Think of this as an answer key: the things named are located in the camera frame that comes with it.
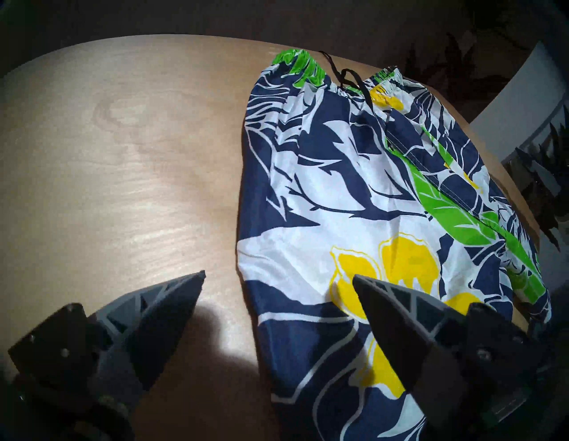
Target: cloth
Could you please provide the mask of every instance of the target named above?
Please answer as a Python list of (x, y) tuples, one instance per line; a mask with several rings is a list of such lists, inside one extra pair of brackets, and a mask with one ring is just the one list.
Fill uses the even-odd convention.
[(261, 72), (245, 117), (237, 262), (283, 439), (416, 439), (424, 425), (352, 287), (362, 274), (462, 313), (550, 318), (531, 239), (421, 84), (384, 69), (340, 89), (306, 51)]

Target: wooden table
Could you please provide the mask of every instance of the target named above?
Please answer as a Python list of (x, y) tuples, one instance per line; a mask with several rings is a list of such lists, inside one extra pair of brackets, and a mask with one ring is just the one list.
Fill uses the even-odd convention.
[[(246, 103), (284, 48), (133, 36), (52, 52), (4, 77), (0, 353), (8, 370), (7, 348), (64, 304), (81, 302), (90, 314), (204, 269), (195, 317), (135, 413), (137, 434), (276, 436), (235, 245)], [(335, 61), (364, 78), (377, 70)]]

